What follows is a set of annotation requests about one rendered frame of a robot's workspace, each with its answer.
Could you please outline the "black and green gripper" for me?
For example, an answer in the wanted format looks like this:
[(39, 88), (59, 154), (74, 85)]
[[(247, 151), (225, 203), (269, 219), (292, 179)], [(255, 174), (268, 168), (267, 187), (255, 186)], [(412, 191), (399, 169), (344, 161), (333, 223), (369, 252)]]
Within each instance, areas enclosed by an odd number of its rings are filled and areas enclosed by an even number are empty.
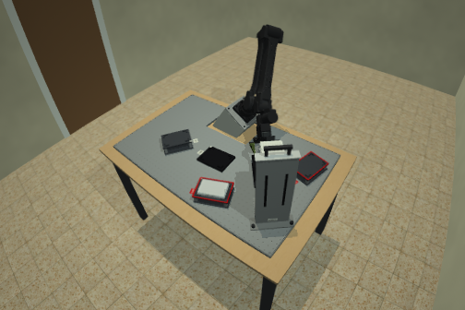
[(261, 141), (276, 141), (275, 136), (270, 136), (270, 137), (253, 137), (254, 142), (249, 142), (249, 145), (254, 153), (255, 156), (255, 144), (260, 143)]

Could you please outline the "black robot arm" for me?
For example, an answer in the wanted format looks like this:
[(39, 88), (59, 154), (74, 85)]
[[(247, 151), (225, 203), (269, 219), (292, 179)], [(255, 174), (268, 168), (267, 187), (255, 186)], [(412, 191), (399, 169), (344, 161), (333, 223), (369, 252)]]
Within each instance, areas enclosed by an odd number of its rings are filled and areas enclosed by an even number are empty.
[[(235, 104), (233, 109), (246, 123), (259, 113), (256, 117), (256, 125), (259, 125), (256, 127), (256, 136), (269, 137), (270, 125), (278, 121), (276, 110), (272, 109), (271, 105), (271, 83), (277, 45), (283, 41), (283, 30), (269, 24), (263, 25), (256, 37), (258, 48), (253, 83), (251, 89), (246, 92), (244, 100)], [(266, 100), (262, 101), (264, 99)]]

